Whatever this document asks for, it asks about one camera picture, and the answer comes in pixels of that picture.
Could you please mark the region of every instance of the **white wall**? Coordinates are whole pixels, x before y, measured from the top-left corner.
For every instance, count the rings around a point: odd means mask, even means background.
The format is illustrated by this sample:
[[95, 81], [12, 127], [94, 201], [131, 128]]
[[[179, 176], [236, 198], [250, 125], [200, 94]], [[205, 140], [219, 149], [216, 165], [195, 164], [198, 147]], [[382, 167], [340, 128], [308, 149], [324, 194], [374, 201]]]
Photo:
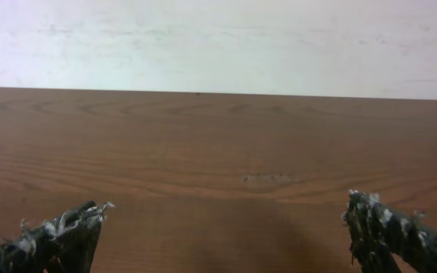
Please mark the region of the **white wall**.
[[0, 86], [437, 99], [437, 0], [0, 0]]

